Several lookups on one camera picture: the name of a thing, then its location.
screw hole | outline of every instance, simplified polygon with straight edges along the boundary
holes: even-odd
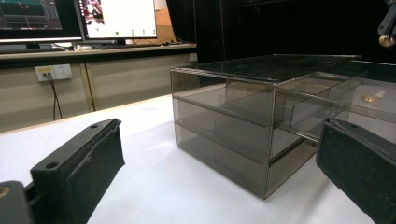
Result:
[[[9,193],[10,188],[5,186],[5,187],[0,187],[0,198],[3,198]]]
[[[46,166],[46,168],[47,168],[47,169],[52,169],[52,168],[55,168],[58,164],[59,164],[59,163],[55,161],[55,162],[52,162],[52,163],[48,164],[48,165]]]

keyboard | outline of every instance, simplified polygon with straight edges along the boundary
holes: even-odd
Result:
[[[162,44],[140,44],[140,45],[93,45],[92,49],[135,49],[159,47]]]
[[[54,52],[54,51],[66,51],[66,49],[61,49],[61,48],[55,48],[55,49],[0,49],[0,54],[42,53],[42,52]]]

small object inside box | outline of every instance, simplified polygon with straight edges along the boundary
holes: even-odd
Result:
[[[366,103],[375,103],[384,96],[385,91],[379,91],[376,95],[362,94],[361,99]]]

monitor screen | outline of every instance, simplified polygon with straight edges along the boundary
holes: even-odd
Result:
[[[0,0],[0,43],[81,40],[73,0]]]
[[[153,0],[78,0],[86,40],[156,38]]]

white table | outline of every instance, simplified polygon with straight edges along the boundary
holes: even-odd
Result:
[[[0,134],[0,182],[26,186],[30,168],[53,150],[113,118],[122,120],[126,164],[89,223],[373,223],[315,157],[267,200],[196,160],[176,145],[170,95]]]

